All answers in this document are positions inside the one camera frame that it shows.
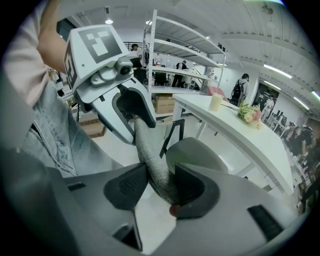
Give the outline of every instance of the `white shelf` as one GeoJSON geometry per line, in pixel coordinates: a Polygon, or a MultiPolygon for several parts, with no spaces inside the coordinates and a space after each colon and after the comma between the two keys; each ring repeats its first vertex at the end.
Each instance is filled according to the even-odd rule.
{"type": "Polygon", "coordinates": [[[162,54],[170,54],[172,56],[179,57],[181,59],[185,59],[191,62],[198,63],[205,67],[217,67],[222,69],[221,65],[218,65],[212,59],[202,55],[199,52],[191,50],[187,47],[181,46],[179,44],[168,42],[160,39],[154,39],[154,53],[162,53],[162,54]]]}
{"type": "Polygon", "coordinates": [[[307,180],[309,175],[307,172],[303,172],[301,165],[297,162],[297,159],[292,158],[292,157],[290,157],[290,159],[292,160],[292,162],[294,163],[294,166],[298,169],[298,171],[302,175],[303,179],[307,180]]]}
{"type": "Polygon", "coordinates": [[[71,91],[71,92],[63,95],[61,98],[62,98],[64,101],[67,101],[67,100],[71,99],[73,96],[74,96],[74,94],[73,94],[73,92],[71,91]]]}
{"type": "Polygon", "coordinates": [[[168,18],[156,16],[155,31],[156,35],[176,40],[184,46],[193,46],[207,54],[226,54],[204,35],[168,18]]]}
{"type": "Polygon", "coordinates": [[[169,67],[162,67],[162,66],[153,66],[152,67],[153,72],[158,72],[158,73],[167,73],[167,74],[178,74],[178,75],[183,75],[183,76],[189,76],[197,79],[202,79],[202,80],[207,80],[211,81],[214,83],[218,83],[217,80],[211,79],[207,77],[206,75],[203,74],[197,74],[189,71],[183,71],[180,69],[174,69],[174,68],[169,68],[169,67]]]}
{"type": "Polygon", "coordinates": [[[191,90],[186,88],[171,87],[171,86],[152,86],[152,94],[194,94],[194,95],[206,95],[200,90],[191,90]]]}
{"type": "MultiPolygon", "coordinates": [[[[183,114],[190,114],[190,112],[186,110],[185,112],[182,113],[182,115],[183,114]]],[[[156,118],[170,117],[170,116],[173,116],[173,115],[174,115],[174,113],[166,113],[166,114],[157,114],[157,113],[155,113],[155,117],[156,118]]]]}

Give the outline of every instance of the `desk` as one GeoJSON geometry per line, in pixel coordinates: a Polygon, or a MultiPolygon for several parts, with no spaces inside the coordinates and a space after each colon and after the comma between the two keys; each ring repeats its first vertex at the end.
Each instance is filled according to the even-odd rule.
{"type": "MultiPolygon", "coordinates": [[[[211,96],[174,94],[173,98],[176,101],[173,121],[181,118],[182,109],[188,110],[203,123],[197,133],[197,138],[208,124],[251,161],[251,164],[240,171],[237,176],[243,176],[257,167],[271,180],[279,182],[288,195],[294,192],[291,169],[284,145],[281,139],[266,125],[263,125],[262,130],[249,127],[237,117],[237,112],[231,109],[235,106],[226,101],[222,101],[222,104],[231,108],[220,106],[219,111],[210,111],[211,96]]],[[[179,128],[176,127],[170,140],[171,145],[178,141],[178,134],[179,128]]]]}

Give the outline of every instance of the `white wall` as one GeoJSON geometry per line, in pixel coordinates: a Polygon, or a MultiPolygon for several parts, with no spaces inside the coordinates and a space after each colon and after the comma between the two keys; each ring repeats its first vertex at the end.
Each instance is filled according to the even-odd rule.
{"type": "MultiPolygon", "coordinates": [[[[259,70],[252,66],[243,65],[242,68],[238,63],[230,63],[223,70],[223,75],[221,79],[220,88],[223,90],[225,96],[230,98],[231,92],[235,87],[236,81],[243,76],[244,73],[249,75],[249,91],[248,96],[245,100],[245,103],[249,103],[250,105],[255,99],[258,85],[259,85],[259,70]]],[[[214,76],[217,76],[217,80],[219,81],[221,74],[221,68],[214,68],[214,76]]],[[[209,82],[210,86],[217,87],[216,83],[209,82]]]]}
{"type": "Polygon", "coordinates": [[[144,41],[143,29],[116,29],[116,32],[124,42],[142,43],[144,41]]]}
{"type": "Polygon", "coordinates": [[[283,111],[283,115],[286,117],[287,122],[294,122],[301,126],[308,120],[306,113],[282,93],[279,93],[272,112],[277,114],[278,110],[281,112],[283,111]]]}

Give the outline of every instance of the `flower bouquet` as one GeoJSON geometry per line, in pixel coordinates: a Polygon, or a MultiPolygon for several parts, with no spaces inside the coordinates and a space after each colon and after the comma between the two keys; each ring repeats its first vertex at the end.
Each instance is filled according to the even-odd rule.
{"type": "Polygon", "coordinates": [[[252,128],[260,130],[264,125],[261,122],[260,105],[249,106],[249,104],[240,104],[238,109],[238,117],[244,120],[252,128]]]}

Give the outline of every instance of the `black chair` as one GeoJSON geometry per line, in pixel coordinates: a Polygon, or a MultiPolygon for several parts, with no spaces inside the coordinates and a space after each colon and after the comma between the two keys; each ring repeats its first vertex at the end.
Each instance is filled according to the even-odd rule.
{"type": "Polygon", "coordinates": [[[166,73],[155,73],[154,75],[154,84],[161,86],[168,85],[168,80],[166,78],[166,73]]]}

